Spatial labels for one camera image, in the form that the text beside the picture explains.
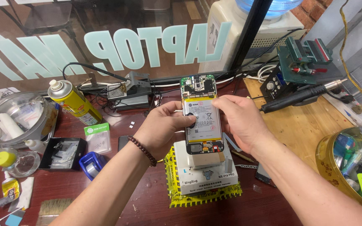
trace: wooden workbench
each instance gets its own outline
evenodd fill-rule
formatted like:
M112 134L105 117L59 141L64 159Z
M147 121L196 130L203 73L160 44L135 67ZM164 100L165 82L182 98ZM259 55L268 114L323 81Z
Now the wooden workbench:
M257 80L244 78L251 97L262 96ZM264 98L255 99L258 108L264 105ZM318 172L315 164L315 150L319 141L354 125L348 121L324 97L309 105L293 107L264 114L269 130L305 163Z
M262 95L259 92L260 84L258 82L248 80L246 84L251 96ZM234 83L219 90L219 95L231 95L233 91ZM248 95L245 84L242 82L239 84L237 95ZM94 96L87 96L87 98L92 100ZM179 91L163 95L163 103L180 99ZM255 101L258 106L263 104L262 99ZM109 114L113 114L113 112L104 112L95 102L92 104L110 124L113 151L107 154L107 157L111 158L117 153L118 137L134 134L143 123L145 109L120 111L121 116L112 117ZM264 119L276 137L315 170L314 154L317 143L326 135L352 126L323 98L304 107L288 107L266 114ZM131 121L135 122L133 128L129 128ZM84 124L81 121L60 109L54 136L85 139L83 127ZM236 156L233 156L233 160L235 164L251 164ZM301 225L299 218L279 189L257 180L253 169L238 167L237 173L243 191L240 197L187 208L169 209L170 201L167 196L164 165L159 163L157 167L150 167L142 177L117 225ZM57 198L74 199L90 183L82 171L37 170L32 177L35 177L35 181L30 208L26 210L20 225L36 224L42 201ZM0 198L2 197L1 182L3 180L4 174L0 167ZM0 218L7 214L8 207L9 205L0 208Z

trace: red knob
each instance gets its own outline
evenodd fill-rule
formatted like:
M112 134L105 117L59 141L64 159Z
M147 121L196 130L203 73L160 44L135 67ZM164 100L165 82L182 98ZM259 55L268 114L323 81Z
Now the red knob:
M317 69L314 69L314 72L323 72L323 73L326 73L326 72L328 72L328 69L326 69L326 68L317 68Z

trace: beaded bracelet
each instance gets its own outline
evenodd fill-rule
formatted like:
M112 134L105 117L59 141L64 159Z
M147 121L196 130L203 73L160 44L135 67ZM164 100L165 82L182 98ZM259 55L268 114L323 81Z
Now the beaded bracelet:
M149 158L149 160L152 162L153 167L156 166L156 159L148 152L148 150L146 148L143 147L143 145L138 142L133 136L128 136L128 141L131 141L132 143L134 143L141 151L143 151L143 153L145 153L145 155Z

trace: window glass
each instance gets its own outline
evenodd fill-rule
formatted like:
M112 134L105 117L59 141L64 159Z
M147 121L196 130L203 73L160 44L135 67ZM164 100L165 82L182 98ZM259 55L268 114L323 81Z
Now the window glass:
M125 76L180 77L225 71L249 1L221 0L0 0L0 89L41 91L62 79L69 62ZM71 65L77 85L92 76Z

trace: yellow cable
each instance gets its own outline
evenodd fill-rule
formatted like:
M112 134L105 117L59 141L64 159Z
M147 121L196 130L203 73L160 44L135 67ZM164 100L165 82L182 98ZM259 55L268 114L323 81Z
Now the yellow cable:
M349 0L346 0L346 2L341 6L340 8L340 15L341 15L341 18L343 20L343 23L344 23L344 30L345 30L345 36L344 36L344 40L343 40L343 44L341 45L341 48L340 48L340 59L341 59L341 62L343 63L343 67L344 67L344 70L346 71L346 74L347 74L347 77L349 78L349 80L354 84L354 86L360 91L360 93L362 94L362 89L360 88L359 85L357 85L357 83L352 79L352 77L350 76L350 73L349 71L347 70L347 66L346 66L346 62L344 61L343 59L343 49L344 49L344 45L346 44L346 39L347 39L347 22L346 22L346 17L344 16L344 12L343 12L343 7L349 2Z

